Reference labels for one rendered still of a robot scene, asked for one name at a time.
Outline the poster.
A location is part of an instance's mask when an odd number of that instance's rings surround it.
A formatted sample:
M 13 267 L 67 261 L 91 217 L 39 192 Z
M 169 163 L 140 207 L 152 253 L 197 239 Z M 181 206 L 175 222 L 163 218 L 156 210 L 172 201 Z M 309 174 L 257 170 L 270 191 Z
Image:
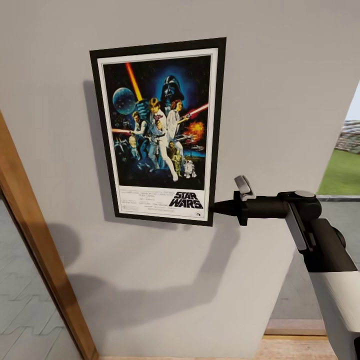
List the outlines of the poster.
M 89 51 L 116 218 L 213 227 L 226 43 Z

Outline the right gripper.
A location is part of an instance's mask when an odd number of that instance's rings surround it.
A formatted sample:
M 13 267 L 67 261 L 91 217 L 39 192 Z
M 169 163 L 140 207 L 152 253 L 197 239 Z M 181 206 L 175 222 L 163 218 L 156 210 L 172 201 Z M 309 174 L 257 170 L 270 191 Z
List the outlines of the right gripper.
M 214 213 L 237 216 L 240 226 L 247 226 L 248 218 L 268 219 L 271 205 L 267 196 L 256 196 L 256 199 L 241 200 L 240 191 L 234 191 L 233 199 L 215 202 L 208 210 Z

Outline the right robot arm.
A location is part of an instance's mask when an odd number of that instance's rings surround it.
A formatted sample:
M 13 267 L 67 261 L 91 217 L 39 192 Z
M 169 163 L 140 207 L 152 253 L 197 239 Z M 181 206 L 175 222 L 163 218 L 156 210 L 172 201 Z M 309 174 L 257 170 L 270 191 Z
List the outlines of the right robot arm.
M 360 272 L 346 251 L 342 233 L 326 218 L 318 192 L 298 190 L 277 196 L 256 196 L 245 175 L 235 179 L 233 199 L 215 202 L 208 210 L 248 218 L 285 219 L 296 248 L 303 254 L 328 341 L 338 360 L 360 360 Z

